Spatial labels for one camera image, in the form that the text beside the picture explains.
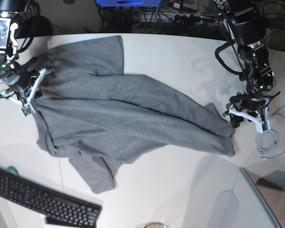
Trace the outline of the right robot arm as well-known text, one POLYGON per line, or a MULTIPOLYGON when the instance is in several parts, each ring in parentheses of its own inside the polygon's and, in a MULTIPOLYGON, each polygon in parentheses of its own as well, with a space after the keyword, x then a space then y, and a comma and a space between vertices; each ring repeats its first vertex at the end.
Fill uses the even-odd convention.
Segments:
POLYGON ((33 96, 38 88, 38 75, 28 68, 36 62, 36 57, 20 65, 20 53, 32 43, 40 19, 40 5, 34 0, 0 0, 0 82, 13 91, 20 101, 33 96), (32 23, 25 34, 23 43, 17 36, 24 30, 26 11, 31 11, 32 23))

